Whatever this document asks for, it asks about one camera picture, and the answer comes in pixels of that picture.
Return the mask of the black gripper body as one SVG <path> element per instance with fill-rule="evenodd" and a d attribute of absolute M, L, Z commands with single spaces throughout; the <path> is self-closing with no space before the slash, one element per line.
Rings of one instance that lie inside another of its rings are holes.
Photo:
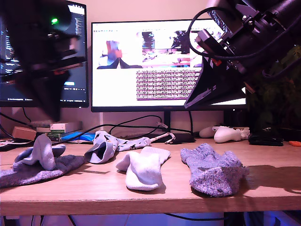
<path fill-rule="evenodd" d="M 41 78 L 82 66 L 81 44 L 18 44 L 16 77 Z"/>
<path fill-rule="evenodd" d="M 292 24 L 287 16 L 283 17 L 281 14 L 247 16 L 236 32 L 231 32 L 229 24 L 225 24 L 217 14 L 211 14 L 211 18 L 225 29 L 226 33 L 222 36 L 222 41 L 217 42 L 203 31 L 203 45 L 211 58 L 215 56 L 224 58 L 218 59 L 216 66 L 226 63 L 228 68 L 233 68 L 241 74 L 243 86 L 251 74 L 288 46 L 288 41 L 285 41 L 280 47 L 276 47 L 276 43 L 285 40 L 284 32 Z"/>

